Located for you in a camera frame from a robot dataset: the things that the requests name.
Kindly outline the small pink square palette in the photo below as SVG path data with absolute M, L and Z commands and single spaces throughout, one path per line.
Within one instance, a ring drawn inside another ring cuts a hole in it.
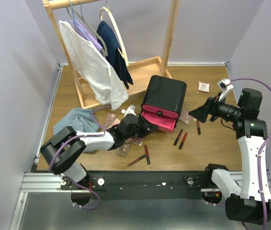
M 210 84 L 199 81 L 198 91 L 200 91 L 200 92 L 210 92 Z

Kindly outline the long clear eyeshadow palette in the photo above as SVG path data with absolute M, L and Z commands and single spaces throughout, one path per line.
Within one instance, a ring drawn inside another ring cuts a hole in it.
M 120 156 L 123 156 L 123 157 L 126 157 L 128 151 L 129 151 L 129 148 L 131 146 L 131 143 L 124 143 L 121 147 L 119 147 L 116 151 L 116 154 L 117 155 L 120 155 Z

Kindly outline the black drawer organizer box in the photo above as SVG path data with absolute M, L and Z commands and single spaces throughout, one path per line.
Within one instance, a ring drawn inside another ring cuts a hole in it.
M 187 84 L 180 80 L 153 75 L 150 78 L 141 109 L 157 116 L 179 118 Z

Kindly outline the pink eyeshadow palette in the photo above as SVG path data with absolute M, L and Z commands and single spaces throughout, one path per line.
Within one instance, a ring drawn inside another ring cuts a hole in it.
M 113 113 L 108 113 L 106 116 L 106 120 L 105 120 L 105 124 L 104 127 L 105 129 L 108 129 L 111 127 L 111 125 L 114 123 L 114 121 L 116 120 L 117 115 L 113 114 Z

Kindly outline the pink palette box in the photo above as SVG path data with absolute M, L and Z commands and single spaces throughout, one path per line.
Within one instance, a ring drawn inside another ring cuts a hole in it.
M 108 127 L 107 129 L 110 129 L 111 127 L 115 126 L 115 125 L 118 125 L 120 123 L 120 120 L 119 119 L 115 119 Z

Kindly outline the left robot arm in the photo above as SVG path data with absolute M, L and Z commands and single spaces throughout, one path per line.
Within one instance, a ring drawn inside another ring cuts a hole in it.
M 71 126 L 63 128 L 41 148 L 49 171 L 70 178 L 77 189 L 88 185 L 87 170 L 77 162 L 83 152 L 94 150 L 115 150 L 130 138 L 144 138 L 155 132 L 158 126 L 142 115 L 128 114 L 119 124 L 103 132 L 86 133 L 75 131 Z

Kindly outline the pink drawer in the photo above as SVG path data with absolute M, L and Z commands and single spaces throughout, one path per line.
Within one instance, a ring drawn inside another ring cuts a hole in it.
M 158 129 L 164 132 L 173 132 L 177 120 L 166 116 L 157 116 L 155 113 L 142 111 L 141 115 L 150 123 L 157 125 Z

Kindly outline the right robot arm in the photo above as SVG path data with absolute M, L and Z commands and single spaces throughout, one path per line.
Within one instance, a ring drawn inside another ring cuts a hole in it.
M 265 228 L 271 220 L 271 194 L 265 163 L 267 125 L 258 119 L 261 101 L 260 91 L 244 88 L 237 106 L 233 106 L 225 102 L 224 92 L 220 92 L 189 114 L 202 123 L 221 118 L 233 124 L 241 151 L 242 185 L 233 180 L 225 166 L 217 164 L 206 167 L 202 181 L 206 187 L 219 188 L 229 220 Z

